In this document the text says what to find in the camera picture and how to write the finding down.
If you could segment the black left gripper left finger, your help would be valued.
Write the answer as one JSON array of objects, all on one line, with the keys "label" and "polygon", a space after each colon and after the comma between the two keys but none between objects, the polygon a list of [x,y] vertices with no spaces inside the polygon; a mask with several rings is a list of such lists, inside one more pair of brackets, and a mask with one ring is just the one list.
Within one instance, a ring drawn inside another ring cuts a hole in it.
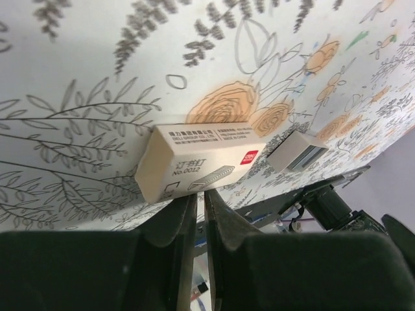
[{"label": "black left gripper left finger", "polygon": [[1,234],[2,310],[188,310],[197,197],[131,231]]}]

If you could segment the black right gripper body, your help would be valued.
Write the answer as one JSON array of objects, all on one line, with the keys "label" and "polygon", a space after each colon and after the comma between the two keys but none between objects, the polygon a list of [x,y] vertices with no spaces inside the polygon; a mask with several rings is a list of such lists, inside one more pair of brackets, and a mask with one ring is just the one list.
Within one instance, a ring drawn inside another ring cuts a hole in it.
[{"label": "black right gripper body", "polygon": [[384,226],[365,211],[353,211],[331,185],[304,192],[299,204],[326,231],[386,233]]}]

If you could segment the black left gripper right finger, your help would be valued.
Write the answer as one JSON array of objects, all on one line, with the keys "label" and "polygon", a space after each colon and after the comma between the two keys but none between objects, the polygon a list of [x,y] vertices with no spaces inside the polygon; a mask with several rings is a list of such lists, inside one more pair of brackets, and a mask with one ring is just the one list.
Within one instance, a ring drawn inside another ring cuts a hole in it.
[{"label": "black left gripper right finger", "polygon": [[413,310],[414,275],[389,236],[263,233],[204,194],[214,310]]}]

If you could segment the small staple box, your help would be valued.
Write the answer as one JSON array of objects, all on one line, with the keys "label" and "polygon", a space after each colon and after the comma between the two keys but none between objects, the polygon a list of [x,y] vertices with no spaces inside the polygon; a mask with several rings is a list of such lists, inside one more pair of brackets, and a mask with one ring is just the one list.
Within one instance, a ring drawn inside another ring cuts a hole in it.
[{"label": "small staple box", "polygon": [[154,204],[236,183],[266,143],[247,123],[155,126],[135,180]]}]

